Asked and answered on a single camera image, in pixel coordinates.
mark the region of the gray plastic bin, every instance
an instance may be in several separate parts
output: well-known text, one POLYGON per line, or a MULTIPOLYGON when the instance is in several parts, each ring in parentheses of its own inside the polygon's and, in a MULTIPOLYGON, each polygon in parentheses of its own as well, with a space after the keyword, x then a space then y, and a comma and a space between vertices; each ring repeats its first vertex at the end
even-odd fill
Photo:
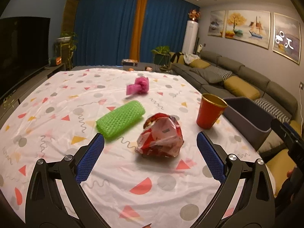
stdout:
POLYGON ((224 116, 236 127, 257 151, 271 132, 271 121, 275 118, 251 99, 231 97, 224 99, 228 107, 224 116))

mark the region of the gold cup rim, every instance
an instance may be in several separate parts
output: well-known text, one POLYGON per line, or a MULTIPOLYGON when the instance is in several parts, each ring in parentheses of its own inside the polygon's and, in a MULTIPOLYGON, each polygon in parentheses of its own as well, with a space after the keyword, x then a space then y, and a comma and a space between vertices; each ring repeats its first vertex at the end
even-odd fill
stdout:
POLYGON ((208 103, 213 104, 213 105, 215 105, 215 106, 217 106, 217 107, 220 107, 220 108, 226 108, 226 107, 228 106, 228 104, 226 103, 225 100, 223 100, 222 98, 220 98, 220 97, 218 97, 218 96, 216 96, 216 95, 214 95, 214 94, 211 94, 211 93, 203 93, 203 94, 202 94, 202 98, 203 98, 204 100, 206 100, 208 103), (214 96, 214 97, 218 98, 219 100, 221 100, 222 102, 224 102, 225 105, 216 104, 216 103, 214 103, 214 102, 208 100, 207 98, 204 97, 205 94, 206 94, 206 95, 211 95, 211 96, 214 96))

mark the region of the crumpled snack bag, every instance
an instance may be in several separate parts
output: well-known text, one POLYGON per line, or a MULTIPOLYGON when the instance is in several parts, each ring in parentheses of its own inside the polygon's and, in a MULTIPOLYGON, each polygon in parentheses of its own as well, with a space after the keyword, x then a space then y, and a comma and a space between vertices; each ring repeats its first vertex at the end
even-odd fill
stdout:
POLYGON ((136 152, 152 156, 176 157, 184 143, 181 127, 173 116, 157 113, 146 120, 137 140, 136 152))

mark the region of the television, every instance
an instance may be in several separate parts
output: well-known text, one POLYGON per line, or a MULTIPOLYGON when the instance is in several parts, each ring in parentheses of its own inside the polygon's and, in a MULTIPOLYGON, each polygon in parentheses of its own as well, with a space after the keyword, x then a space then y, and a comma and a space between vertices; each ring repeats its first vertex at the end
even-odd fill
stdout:
POLYGON ((50 18, 0 19, 0 103, 19 84, 48 65, 50 18))

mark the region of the orange curtain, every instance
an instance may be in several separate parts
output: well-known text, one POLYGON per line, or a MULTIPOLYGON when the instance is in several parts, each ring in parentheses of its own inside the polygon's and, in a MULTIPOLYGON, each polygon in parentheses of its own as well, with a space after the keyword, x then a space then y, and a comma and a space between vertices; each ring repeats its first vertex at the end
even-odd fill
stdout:
POLYGON ((145 18, 146 5, 148 0, 137 0, 132 40, 130 47, 130 59, 139 61, 140 39, 145 18))

